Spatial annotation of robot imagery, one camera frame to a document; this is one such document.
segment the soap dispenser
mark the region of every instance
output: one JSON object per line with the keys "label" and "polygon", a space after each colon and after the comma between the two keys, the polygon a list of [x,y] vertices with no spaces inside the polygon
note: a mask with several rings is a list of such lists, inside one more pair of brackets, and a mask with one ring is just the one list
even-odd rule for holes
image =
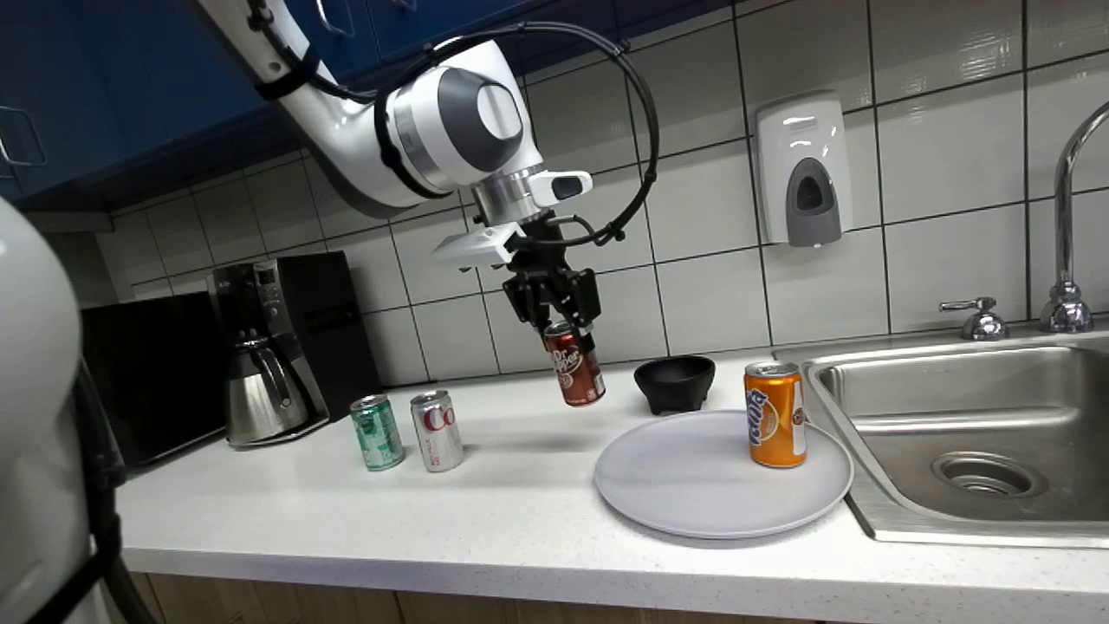
{"label": "soap dispenser", "polygon": [[826,245],[853,228],[843,104],[831,94],[759,110],[761,236]]}

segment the robotic arm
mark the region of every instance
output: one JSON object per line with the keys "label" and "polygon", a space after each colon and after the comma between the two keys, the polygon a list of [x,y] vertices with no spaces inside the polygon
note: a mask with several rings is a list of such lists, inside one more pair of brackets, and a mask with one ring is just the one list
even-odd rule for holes
{"label": "robotic arm", "polygon": [[620,48],[598,45],[637,88],[649,128],[651,167],[637,199],[605,228],[565,238],[553,204],[588,195],[584,170],[541,170],[545,156],[529,135],[529,113],[517,76],[493,37],[446,37],[398,82],[355,94],[332,79],[310,52],[285,0],[198,0],[226,41],[260,79],[260,94],[302,126],[324,160],[344,199],[370,214],[395,214],[471,187],[480,204],[480,228],[450,236],[435,258],[458,268],[509,268],[504,296],[541,335],[556,324],[588,358],[588,324],[598,316],[591,271],[573,271],[565,245],[620,238],[653,180],[659,123],[653,104]]}

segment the white tile wall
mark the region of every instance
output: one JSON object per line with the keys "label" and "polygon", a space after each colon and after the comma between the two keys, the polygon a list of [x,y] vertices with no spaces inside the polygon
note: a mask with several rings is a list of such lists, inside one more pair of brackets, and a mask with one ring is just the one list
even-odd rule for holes
{"label": "white tile wall", "polygon": [[[1109,101],[1109,52],[1030,74],[1030,184],[1054,195],[1054,167],[1069,133]],[[1073,187],[1109,187],[1109,133],[1088,139]]]}
{"label": "white tile wall", "polygon": [[872,0],[878,101],[1020,68],[1020,12],[1020,0]]}
{"label": "white tile wall", "polygon": [[1021,202],[1021,94],[992,79],[880,108],[886,220]]}
{"label": "white tile wall", "polygon": [[895,334],[961,326],[939,301],[999,298],[999,312],[1025,318],[1025,208],[969,212],[889,227]]}
{"label": "white tile wall", "polygon": [[1109,48],[1106,0],[1030,0],[1030,61]]}
{"label": "white tile wall", "polygon": [[[598,271],[598,358],[956,331],[963,316],[937,309],[972,296],[994,296],[1013,318],[1039,316],[1054,223],[1045,202],[1025,202],[1050,195],[1064,139],[1109,101],[1109,36],[1101,0],[1025,0],[1025,26],[1014,6],[754,0],[633,37],[667,156],[628,242],[568,252]],[[598,184],[556,212],[605,223],[645,153],[625,79],[573,58],[528,82],[547,167],[584,167]],[[751,110],[807,89],[831,89],[849,110],[863,228],[829,251],[759,251]],[[1082,156],[1079,187],[1109,187],[1109,135]],[[458,273],[431,258],[465,232],[473,212],[465,202],[367,220],[302,153],[190,187],[180,208],[127,208],[100,251],[121,298],[203,292],[230,259],[344,251],[389,386],[547,371],[541,340],[500,292],[502,273]],[[1079,199],[1073,268],[1096,309],[1109,309],[1106,204],[1109,195]]]}

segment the black bowl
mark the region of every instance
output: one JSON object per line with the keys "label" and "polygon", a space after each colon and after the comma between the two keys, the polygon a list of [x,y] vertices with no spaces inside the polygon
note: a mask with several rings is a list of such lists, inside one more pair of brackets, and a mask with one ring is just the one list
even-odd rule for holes
{"label": "black bowl", "polygon": [[701,410],[715,376],[716,363],[705,358],[660,358],[633,368],[633,383],[649,394],[653,417]]}

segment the white plate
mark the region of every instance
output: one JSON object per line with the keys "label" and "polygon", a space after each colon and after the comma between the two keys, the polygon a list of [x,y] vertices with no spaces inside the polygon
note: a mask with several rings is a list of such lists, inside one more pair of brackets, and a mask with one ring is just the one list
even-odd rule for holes
{"label": "white plate", "polygon": [[702,542],[751,542],[798,532],[838,505],[853,459],[807,427],[799,469],[747,459],[745,414],[667,417],[615,436],[596,461],[591,484],[620,517]]}

